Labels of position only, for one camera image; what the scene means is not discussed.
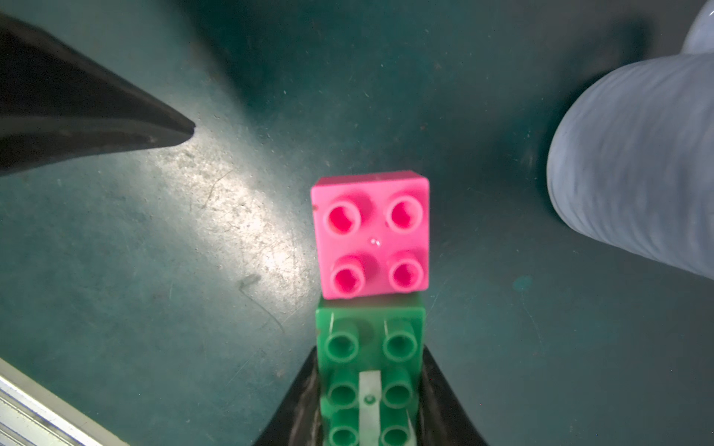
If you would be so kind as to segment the pink square lego brick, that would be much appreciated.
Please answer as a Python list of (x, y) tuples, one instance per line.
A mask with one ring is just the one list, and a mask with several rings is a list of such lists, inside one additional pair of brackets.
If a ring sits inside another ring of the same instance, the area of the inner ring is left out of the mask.
[(326, 299), (424, 291), (430, 183), (413, 171), (320, 178), (311, 189)]

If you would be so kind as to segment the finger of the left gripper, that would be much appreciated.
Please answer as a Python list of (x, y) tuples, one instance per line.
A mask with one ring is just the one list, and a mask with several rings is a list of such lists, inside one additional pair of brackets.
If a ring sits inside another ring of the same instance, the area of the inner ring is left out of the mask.
[(27, 22), (1, 17), (1, 173), (173, 147), (195, 124)]

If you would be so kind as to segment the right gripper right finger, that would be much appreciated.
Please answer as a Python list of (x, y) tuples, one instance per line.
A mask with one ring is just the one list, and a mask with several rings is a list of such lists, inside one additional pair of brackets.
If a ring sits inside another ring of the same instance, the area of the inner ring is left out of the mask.
[(427, 347), (419, 381), (418, 445), (488, 445)]

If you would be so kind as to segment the green lego brick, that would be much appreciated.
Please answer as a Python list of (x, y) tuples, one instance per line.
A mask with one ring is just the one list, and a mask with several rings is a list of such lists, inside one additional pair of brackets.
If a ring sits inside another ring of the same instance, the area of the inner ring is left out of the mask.
[(426, 310), (418, 293), (321, 299), (315, 312), (326, 445), (414, 445)]

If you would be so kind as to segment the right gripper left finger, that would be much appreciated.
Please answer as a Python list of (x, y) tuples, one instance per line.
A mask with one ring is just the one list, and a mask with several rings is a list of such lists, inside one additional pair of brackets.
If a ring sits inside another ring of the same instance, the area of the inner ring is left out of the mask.
[(317, 349), (303, 362), (255, 446), (318, 446), (324, 443)]

